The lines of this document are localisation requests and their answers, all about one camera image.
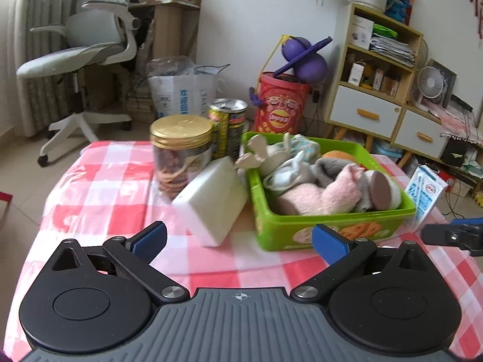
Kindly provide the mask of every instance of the electric fan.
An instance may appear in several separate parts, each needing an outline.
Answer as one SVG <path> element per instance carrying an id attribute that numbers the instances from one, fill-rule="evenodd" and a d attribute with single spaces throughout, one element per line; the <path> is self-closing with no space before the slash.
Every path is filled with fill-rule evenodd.
<path id="1" fill-rule="evenodd" d="M 418 75 L 419 99 L 416 106 L 428 111 L 426 106 L 421 104 L 423 98 L 435 99 L 441 95 L 444 88 L 443 75 L 433 66 L 427 66 Z"/>

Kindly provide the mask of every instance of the white foam block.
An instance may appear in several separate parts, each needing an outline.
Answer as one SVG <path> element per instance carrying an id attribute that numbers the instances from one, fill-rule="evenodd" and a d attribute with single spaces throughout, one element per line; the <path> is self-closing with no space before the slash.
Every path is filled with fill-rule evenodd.
<path id="1" fill-rule="evenodd" d="M 172 205 L 203 246 L 220 246 L 248 200 L 229 157 L 214 160 Z"/>

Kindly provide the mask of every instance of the white drawer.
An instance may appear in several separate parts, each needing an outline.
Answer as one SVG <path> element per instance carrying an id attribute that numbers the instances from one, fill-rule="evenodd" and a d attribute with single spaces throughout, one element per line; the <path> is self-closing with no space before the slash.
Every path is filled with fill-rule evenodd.
<path id="1" fill-rule="evenodd" d="M 440 133 L 441 125 L 408 110 L 394 142 L 438 159 L 448 141 Z"/>
<path id="2" fill-rule="evenodd" d="M 339 86 L 330 121 L 390 138 L 401 107 L 361 91 Z"/>

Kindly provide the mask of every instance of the gray ribbed plate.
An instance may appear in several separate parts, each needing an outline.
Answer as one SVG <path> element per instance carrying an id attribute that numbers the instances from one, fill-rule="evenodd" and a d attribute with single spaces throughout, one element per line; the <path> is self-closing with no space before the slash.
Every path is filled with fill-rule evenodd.
<path id="1" fill-rule="evenodd" d="M 79 362 L 36 349 L 25 362 Z M 200 289 L 191 301 L 165 306 L 131 342 L 82 362 L 391 362 L 339 336 L 314 305 L 282 289 Z M 443 352 L 404 358 L 446 362 Z"/>

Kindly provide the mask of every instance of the white chair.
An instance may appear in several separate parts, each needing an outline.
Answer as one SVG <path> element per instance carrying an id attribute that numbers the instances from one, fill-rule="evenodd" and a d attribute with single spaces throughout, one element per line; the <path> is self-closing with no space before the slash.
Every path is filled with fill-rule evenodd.
<path id="1" fill-rule="evenodd" d="M 139 19 L 127 10 L 129 0 L 76 0 L 76 14 L 65 26 L 46 25 L 32 28 L 32 32 L 52 31 L 67 38 L 70 49 L 26 62 L 17 70 L 19 78 L 41 78 L 73 72 L 74 92 L 79 94 L 77 71 L 86 65 L 116 64 L 136 56 L 137 46 L 133 31 Z M 98 141 L 89 124 L 122 122 L 130 130 L 131 117 L 123 114 L 102 114 L 88 111 L 74 113 L 54 122 L 49 131 L 58 131 L 40 150 L 38 164 L 48 165 L 47 153 L 80 128 L 92 143 Z"/>

